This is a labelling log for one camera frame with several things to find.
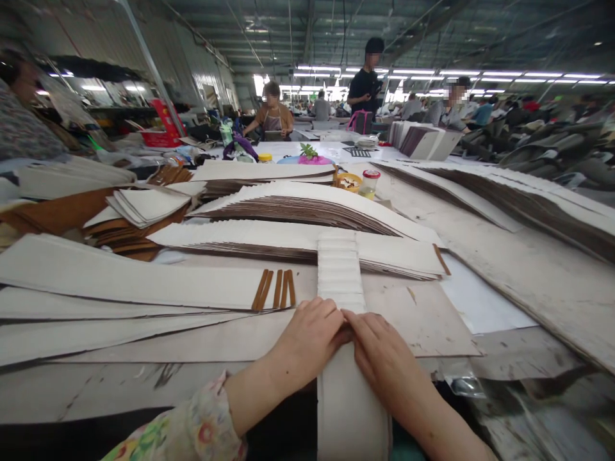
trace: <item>blue shirt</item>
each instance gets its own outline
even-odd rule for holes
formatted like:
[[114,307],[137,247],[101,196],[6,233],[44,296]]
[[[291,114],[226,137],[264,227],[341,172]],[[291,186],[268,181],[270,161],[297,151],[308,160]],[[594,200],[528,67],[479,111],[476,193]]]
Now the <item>blue shirt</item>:
[[489,123],[491,112],[493,112],[493,104],[483,104],[481,107],[476,109],[474,114],[472,114],[472,120],[474,120],[477,125],[485,126]]

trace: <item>pink bag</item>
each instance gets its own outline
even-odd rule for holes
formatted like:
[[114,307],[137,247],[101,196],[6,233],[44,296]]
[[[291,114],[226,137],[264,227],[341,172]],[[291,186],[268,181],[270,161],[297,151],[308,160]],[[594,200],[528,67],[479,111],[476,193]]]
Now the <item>pink bag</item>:
[[365,110],[356,111],[354,114],[352,114],[350,122],[348,122],[348,126],[346,127],[346,131],[351,130],[359,134],[371,134],[372,119],[372,112]]

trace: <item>black t-shirt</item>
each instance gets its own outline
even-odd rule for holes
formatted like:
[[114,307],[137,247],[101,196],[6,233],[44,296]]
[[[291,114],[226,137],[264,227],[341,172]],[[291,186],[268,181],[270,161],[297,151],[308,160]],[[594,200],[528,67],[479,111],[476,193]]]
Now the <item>black t-shirt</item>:
[[376,112],[376,93],[378,87],[381,86],[379,83],[378,74],[374,71],[365,72],[365,69],[361,68],[361,70],[356,73],[350,82],[348,97],[357,98],[365,94],[370,94],[372,95],[372,98],[369,101],[363,101],[352,105],[352,113],[355,113],[357,110],[365,110],[374,113]]

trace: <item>small plant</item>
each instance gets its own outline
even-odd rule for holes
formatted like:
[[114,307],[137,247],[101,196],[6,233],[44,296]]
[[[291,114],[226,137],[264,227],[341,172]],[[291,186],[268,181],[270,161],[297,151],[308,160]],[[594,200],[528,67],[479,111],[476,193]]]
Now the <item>small plant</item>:
[[301,155],[306,156],[308,160],[318,157],[318,152],[310,144],[301,144]]

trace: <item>hand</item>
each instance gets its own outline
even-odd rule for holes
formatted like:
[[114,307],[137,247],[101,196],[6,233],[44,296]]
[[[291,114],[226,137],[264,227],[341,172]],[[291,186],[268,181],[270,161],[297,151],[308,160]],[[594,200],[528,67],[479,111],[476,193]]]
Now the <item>hand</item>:
[[354,358],[359,369],[386,410],[406,427],[404,423],[416,417],[413,410],[417,402],[437,394],[430,378],[404,339],[382,316],[342,313],[355,334]]
[[333,300],[316,297],[297,307],[275,346],[263,357],[282,395],[289,396],[310,383],[340,346],[350,342],[350,331],[339,331],[342,324],[344,317]]

